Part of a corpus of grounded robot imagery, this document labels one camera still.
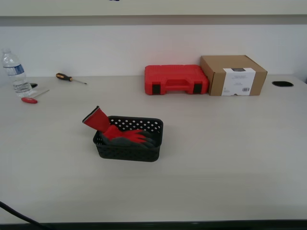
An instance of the red glove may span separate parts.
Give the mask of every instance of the red glove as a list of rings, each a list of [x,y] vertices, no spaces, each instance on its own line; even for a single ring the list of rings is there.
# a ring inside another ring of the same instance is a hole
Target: red glove
[[[99,106],[83,119],[82,123],[103,133],[110,127],[109,118],[102,112]]]
[[[151,139],[152,135],[143,130],[122,132],[116,126],[111,125],[105,133],[100,132],[100,137],[106,145],[146,149],[155,147],[155,141]]]
[[[97,106],[83,121],[84,124],[101,132],[100,136],[107,145],[131,146],[140,145],[154,148],[151,134],[143,130],[120,131],[115,125],[110,125],[109,118]]]
[[[112,140],[118,137],[123,137],[135,143],[147,142],[148,140],[146,139],[148,138],[148,136],[151,136],[148,132],[143,131],[143,130],[130,130],[130,131],[122,132],[115,125],[111,125],[108,128],[108,130],[103,133],[103,135],[109,140]]]

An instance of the cardboard box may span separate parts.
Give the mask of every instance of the cardboard box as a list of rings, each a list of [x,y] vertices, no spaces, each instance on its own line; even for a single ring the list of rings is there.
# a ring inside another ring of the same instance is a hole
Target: cardboard box
[[[259,95],[268,72],[245,55],[202,56],[211,96]]]

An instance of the plastic bottle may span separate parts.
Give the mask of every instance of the plastic bottle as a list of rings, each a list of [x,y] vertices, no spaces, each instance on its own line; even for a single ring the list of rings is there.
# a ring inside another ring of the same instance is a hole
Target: plastic bottle
[[[33,93],[30,83],[27,81],[24,68],[18,57],[12,54],[10,49],[2,49],[1,59],[4,70],[13,82],[13,87],[17,96],[28,97]]]

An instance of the black cable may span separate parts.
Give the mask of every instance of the black cable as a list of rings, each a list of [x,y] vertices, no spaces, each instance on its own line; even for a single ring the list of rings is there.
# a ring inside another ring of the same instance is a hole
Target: black cable
[[[50,227],[44,226],[44,225],[36,222],[35,220],[32,220],[29,217],[26,217],[26,216],[20,214],[19,212],[15,211],[14,209],[12,209],[11,207],[7,206],[5,203],[3,203],[1,201],[0,201],[0,207],[3,208],[5,211],[11,213],[12,215],[14,215],[14,216],[16,216],[16,217],[18,217],[18,218],[20,218],[20,219],[22,219],[24,221],[27,221],[30,224],[33,224],[33,225],[39,227],[40,229],[53,230]]]

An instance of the red toolbox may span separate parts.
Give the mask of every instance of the red toolbox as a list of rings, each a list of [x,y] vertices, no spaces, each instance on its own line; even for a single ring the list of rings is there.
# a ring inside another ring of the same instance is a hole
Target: red toolbox
[[[145,92],[149,95],[163,95],[167,91],[204,94],[208,87],[209,81],[198,65],[147,66],[145,68]]]

